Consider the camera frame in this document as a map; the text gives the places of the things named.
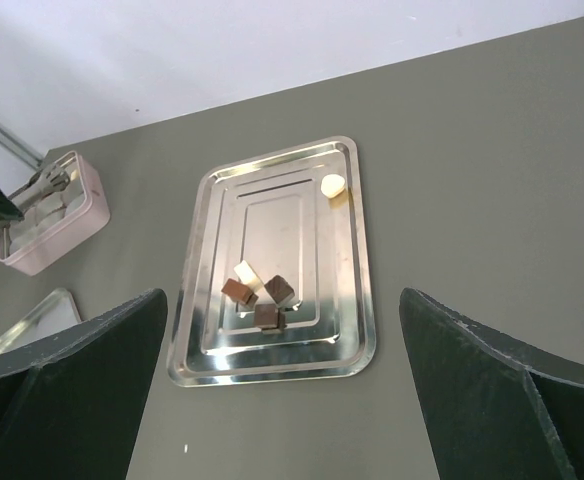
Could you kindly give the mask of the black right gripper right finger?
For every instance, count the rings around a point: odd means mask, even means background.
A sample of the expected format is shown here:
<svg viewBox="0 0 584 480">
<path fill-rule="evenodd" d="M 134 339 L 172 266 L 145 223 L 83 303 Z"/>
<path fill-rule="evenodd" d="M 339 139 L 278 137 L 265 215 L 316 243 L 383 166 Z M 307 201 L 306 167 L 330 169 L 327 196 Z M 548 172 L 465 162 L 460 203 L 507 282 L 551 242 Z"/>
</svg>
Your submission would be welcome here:
<svg viewBox="0 0 584 480">
<path fill-rule="evenodd" d="M 442 479 L 584 479 L 584 365 L 412 288 L 400 322 Z"/>
</svg>

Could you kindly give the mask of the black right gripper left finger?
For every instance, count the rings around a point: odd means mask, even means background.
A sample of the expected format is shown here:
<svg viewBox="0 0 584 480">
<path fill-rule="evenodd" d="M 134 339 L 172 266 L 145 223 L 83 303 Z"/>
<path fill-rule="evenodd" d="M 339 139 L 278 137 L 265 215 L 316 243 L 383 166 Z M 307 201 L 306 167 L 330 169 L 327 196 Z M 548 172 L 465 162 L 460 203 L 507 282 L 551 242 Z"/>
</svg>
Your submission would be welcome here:
<svg viewBox="0 0 584 480">
<path fill-rule="evenodd" d="M 125 478 L 167 314 L 150 289 L 0 354 L 0 479 Z"/>
</svg>

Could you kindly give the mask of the steel tongs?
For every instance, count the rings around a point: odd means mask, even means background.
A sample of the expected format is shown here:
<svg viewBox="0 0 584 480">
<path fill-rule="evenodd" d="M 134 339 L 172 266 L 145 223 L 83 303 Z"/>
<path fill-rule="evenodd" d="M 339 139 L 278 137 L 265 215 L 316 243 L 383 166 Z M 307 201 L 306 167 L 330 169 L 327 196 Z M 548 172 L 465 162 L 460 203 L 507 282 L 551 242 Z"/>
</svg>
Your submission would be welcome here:
<svg viewBox="0 0 584 480">
<path fill-rule="evenodd" d="M 64 190 L 70 183 L 66 170 L 56 165 L 50 165 L 41 170 L 31 186 L 25 188 L 12 199 L 17 209 L 24 213 L 46 195 Z M 0 220 L 0 230 L 16 219 Z"/>
</svg>

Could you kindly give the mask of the cream heart chocolate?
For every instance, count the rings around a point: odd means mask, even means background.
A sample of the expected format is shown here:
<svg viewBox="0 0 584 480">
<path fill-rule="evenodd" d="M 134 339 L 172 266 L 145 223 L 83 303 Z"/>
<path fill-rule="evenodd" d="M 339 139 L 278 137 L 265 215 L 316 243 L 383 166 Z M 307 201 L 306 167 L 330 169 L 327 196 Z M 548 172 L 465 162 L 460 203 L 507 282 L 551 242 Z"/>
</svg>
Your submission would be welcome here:
<svg viewBox="0 0 584 480">
<path fill-rule="evenodd" d="M 346 180 L 339 174 L 327 174 L 321 180 L 321 193 L 328 199 L 334 199 L 346 189 Z"/>
</svg>

